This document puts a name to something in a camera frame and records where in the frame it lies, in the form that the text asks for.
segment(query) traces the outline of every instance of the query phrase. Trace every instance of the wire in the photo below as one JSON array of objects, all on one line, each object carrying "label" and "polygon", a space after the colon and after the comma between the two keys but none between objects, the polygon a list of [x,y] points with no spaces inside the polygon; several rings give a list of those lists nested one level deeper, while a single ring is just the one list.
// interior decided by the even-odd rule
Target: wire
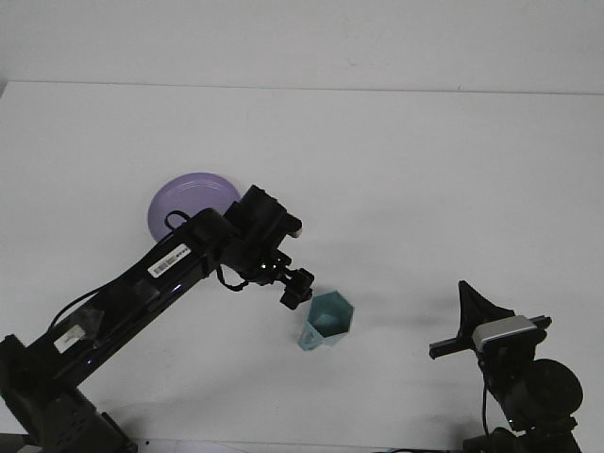
[{"label": "wire", "polygon": [[77,298],[76,300],[70,302],[65,307],[63,307],[63,309],[61,309],[61,311],[59,311],[59,313],[57,313],[57,316],[55,316],[55,318],[52,320],[52,322],[50,323],[50,326],[48,327],[47,331],[52,330],[52,328],[57,324],[57,322],[59,321],[59,319],[63,315],[63,313],[65,313],[68,309],[70,309],[74,305],[78,304],[82,300],[84,300],[84,299],[86,299],[86,298],[88,298],[88,297],[90,297],[92,295],[95,295],[97,293],[100,293],[105,288],[107,288],[110,285],[110,283],[112,283],[112,281],[110,281],[109,283],[105,283],[103,286],[99,286],[98,288],[96,288],[96,289],[94,289],[92,291],[88,291],[87,293],[81,295],[79,298]]},{"label": "wire", "polygon": [[168,229],[170,229],[171,231],[174,231],[176,229],[175,226],[172,226],[170,224],[170,216],[171,215],[177,215],[181,218],[183,218],[185,220],[185,222],[189,222],[191,220],[191,216],[186,213],[183,212],[182,210],[172,210],[170,212],[168,212],[168,214],[165,216],[165,218],[163,219],[163,223],[168,227]]},{"label": "wire", "polygon": [[216,268],[216,276],[218,276],[218,281],[220,281],[223,284],[223,286],[225,286],[226,288],[229,288],[231,291],[234,291],[234,292],[239,292],[243,288],[245,288],[247,285],[249,285],[248,280],[244,280],[239,285],[229,285],[228,283],[226,283],[225,274],[223,273],[223,268],[220,264]]},{"label": "wire", "polygon": [[489,432],[489,426],[487,425],[487,378],[484,379],[484,385],[482,387],[482,428],[484,429],[484,435],[486,436],[487,443],[491,448],[492,453],[495,452],[495,446],[493,445],[493,439],[491,439],[491,433]]}]

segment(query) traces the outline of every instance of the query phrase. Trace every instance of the barcode label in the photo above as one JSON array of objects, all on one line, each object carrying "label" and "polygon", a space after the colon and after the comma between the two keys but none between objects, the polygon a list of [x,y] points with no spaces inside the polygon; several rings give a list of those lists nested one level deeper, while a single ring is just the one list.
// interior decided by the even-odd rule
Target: barcode label
[{"label": "barcode label", "polygon": [[75,325],[55,341],[55,348],[62,354],[85,336],[86,332],[84,329],[79,325]]},{"label": "barcode label", "polygon": [[182,243],[168,255],[152,265],[147,271],[151,274],[151,277],[157,278],[190,253],[191,249]]}]

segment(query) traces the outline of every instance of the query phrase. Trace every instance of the purple bowl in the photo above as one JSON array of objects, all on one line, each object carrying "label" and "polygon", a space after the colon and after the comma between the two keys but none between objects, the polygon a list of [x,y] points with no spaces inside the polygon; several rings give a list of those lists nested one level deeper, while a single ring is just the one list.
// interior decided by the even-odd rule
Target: purple bowl
[{"label": "purple bowl", "polygon": [[[214,208],[224,214],[234,201],[240,199],[237,189],[221,176],[213,173],[179,176],[159,189],[153,197],[147,212],[149,231],[153,239],[159,242],[170,232],[164,219],[171,211],[182,210],[193,217],[200,210]],[[170,224],[174,227],[183,222],[177,215],[170,217]]]}]

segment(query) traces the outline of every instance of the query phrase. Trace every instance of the teal cup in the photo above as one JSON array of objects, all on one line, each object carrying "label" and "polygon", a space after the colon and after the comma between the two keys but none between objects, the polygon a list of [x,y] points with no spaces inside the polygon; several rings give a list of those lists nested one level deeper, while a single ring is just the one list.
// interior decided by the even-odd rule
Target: teal cup
[{"label": "teal cup", "polygon": [[337,291],[317,295],[310,302],[309,316],[298,345],[305,351],[321,344],[335,345],[350,331],[354,310]]}]

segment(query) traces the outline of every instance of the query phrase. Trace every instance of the robotic arm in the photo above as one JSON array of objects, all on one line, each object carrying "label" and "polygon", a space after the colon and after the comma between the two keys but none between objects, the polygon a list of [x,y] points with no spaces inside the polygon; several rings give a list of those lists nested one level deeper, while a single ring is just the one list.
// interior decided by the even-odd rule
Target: robotic arm
[{"label": "robotic arm", "polygon": [[472,349],[486,388],[506,414],[516,437],[497,428],[463,443],[464,453],[580,453],[571,414],[583,399],[579,380],[564,365],[535,360],[551,318],[528,319],[489,302],[460,282],[461,325],[456,338],[430,345],[438,357]]},{"label": "robotic arm", "polygon": [[33,344],[14,335],[0,343],[0,393],[28,433],[6,436],[14,447],[3,452],[37,445],[43,453],[136,453],[77,386],[200,279],[216,271],[225,284],[222,265],[243,278],[225,284],[234,291],[278,280],[285,285],[281,303],[291,310],[311,298],[313,275],[290,270],[292,260],[278,250],[302,223],[263,190],[252,186],[224,216],[212,209],[192,218],[175,213],[187,221]]}]

